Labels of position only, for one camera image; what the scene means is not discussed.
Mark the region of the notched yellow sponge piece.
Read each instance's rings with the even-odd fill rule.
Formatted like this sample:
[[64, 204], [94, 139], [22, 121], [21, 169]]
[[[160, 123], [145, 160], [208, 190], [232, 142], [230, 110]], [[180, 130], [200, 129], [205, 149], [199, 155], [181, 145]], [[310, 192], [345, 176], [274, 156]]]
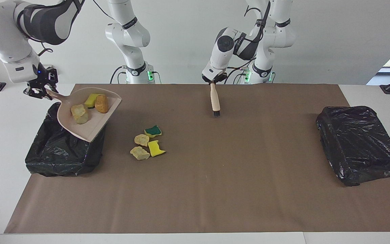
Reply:
[[154, 140], [154, 141], [150, 141], [148, 142], [148, 148], [150, 150], [150, 155], [152, 157], [155, 157], [155, 156], [158, 156], [158, 155], [161, 155], [161, 154], [164, 154], [166, 153], [165, 150], [162, 150], [159, 146], [159, 140]]

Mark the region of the beige hand brush black bristles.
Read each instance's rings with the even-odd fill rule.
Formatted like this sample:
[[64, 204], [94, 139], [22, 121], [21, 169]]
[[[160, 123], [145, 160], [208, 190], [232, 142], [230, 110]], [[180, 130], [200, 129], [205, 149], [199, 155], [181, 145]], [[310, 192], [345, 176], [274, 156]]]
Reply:
[[218, 118], [221, 116], [221, 107], [220, 107], [218, 92], [216, 90], [215, 83], [210, 84], [210, 89], [211, 89], [210, 90], [210, 97], [211, 97], [213, 116], [215, 118]]

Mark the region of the small yellow sponge piece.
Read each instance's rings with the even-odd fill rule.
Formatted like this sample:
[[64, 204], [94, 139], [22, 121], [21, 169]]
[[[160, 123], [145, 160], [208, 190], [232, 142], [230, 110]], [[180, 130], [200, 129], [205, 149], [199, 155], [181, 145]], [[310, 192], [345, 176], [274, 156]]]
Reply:
[[100, 93], [91, 93], [91, 94], [88, 96], [87, 100], [84, 102], [84, 105], [85, 105], [88, 109], [94, 108], [94, 107], [95, 107], [96, 99], [97, 99], [97, 97], [99, 97], [99, 96], [102, 96], [102, 94], [100, 94]]

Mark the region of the beige chip piece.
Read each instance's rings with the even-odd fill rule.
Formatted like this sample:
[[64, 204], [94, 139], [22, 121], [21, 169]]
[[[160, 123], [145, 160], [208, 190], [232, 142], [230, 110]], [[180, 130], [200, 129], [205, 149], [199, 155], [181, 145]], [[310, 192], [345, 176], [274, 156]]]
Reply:
[[147, 147], [149, 142], [150, 137], [145, 134], [139, 134], [134, 137], [134, 143], [137, 145]]
[[145, 160], [150, 157], [150, 153], [147, 152], [143, 147], [136, 146], [130, 150], [130, 154], [137, 160]]

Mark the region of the black bag lined bin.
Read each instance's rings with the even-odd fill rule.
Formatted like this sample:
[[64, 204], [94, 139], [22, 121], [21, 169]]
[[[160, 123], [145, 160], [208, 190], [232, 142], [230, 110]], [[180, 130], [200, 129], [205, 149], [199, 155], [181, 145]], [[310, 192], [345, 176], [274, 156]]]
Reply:
[[106, 128], [91, 143], [81, 140], [59, 124], [60, 105], [56, 102], [49, 107], [26, 155], [26, 168], [31, 174], [74, 177], [91, 173], [100, 164]]
[[390, 177], [390, 136], [367, 106], [327, 106], [316, 118], [330, 167], [343, 185]]

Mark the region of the pale pink plastic dustpan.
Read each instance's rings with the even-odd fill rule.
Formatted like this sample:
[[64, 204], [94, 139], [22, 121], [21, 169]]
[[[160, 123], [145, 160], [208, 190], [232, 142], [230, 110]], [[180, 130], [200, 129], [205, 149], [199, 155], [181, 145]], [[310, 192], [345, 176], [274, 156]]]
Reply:
[[[57, 111], [59, 124], [72, 135], [87, 142], [92, 142], [96, 138], [122, 101], [118, 94], [96, 87], [81, 88], [73, 91], [68, 96], [61, 95], [49, 89], [45, 91], [50, 97], [57, 99], [61, 103]], [[107, 113], [100, 113], [95, 109], [90, 109], [88, 121], [85, 124], [77, 124], [72, 116], [71, 107], [73, 105], [83, 104], [91, 93], [99, 93], [107, 96], [109, 111]]]

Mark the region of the sliced bread loaf toy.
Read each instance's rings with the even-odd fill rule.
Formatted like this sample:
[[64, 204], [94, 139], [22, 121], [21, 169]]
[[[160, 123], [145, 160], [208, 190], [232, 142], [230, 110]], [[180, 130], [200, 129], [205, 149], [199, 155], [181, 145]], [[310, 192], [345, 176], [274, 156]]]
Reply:
[[89, 120], [88, 108], [84, 104], [73, 105], [70, 108], [75, 123], [85, 124]]

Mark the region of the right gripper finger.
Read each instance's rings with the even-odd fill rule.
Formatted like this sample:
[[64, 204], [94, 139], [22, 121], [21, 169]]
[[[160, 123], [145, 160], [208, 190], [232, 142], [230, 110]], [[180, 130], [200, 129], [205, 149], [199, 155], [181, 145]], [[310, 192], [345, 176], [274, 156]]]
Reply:
[[46, 86], [48, 85], [45, 81], [28, 81], [27, 87], [23, 90], [23, 94], [37, 99], [46, 98], [51, 100], [51, 96], [46, 91]]
[[55, 73], [48, 73], [48, 86], [50, 87], [50, 90], [58, 93], [56, 84], [58, 83], [58, 74]]

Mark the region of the yellow sponge with green scourer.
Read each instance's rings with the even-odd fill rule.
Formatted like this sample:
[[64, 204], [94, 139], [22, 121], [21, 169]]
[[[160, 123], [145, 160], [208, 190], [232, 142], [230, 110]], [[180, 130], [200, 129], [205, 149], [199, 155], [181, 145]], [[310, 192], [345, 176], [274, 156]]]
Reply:
[[147, 128], [144, 130], [144, 134], [149, 138], [154, 138], [162, 135], [162, 131], [158, 125], [153, 126], [152, 128]]

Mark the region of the brown oval croquette toy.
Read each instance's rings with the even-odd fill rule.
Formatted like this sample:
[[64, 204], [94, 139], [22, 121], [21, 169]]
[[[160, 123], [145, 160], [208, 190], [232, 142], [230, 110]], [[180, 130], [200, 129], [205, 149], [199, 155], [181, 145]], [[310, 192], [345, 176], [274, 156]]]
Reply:
[[94, 107], [99, 113], [108, 113], [109, 104], [107, 96], [104, 94], [98, 95], [94, 101]]

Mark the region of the brown paper table mat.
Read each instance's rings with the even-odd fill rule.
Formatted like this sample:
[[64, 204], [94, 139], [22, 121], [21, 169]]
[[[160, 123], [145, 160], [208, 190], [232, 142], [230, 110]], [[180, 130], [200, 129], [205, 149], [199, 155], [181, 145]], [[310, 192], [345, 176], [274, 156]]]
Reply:
[[[338, 85], [219, 85], [220, 118], [206, 84], [97, 87], [122, 97], [100, 165], [33, 174], [6, 233], [390, 231], [390, 179], [345, 187], [324, 155], [316, 117], [348, 105]], [[166, 153], [135, 159], [155, 125]]]

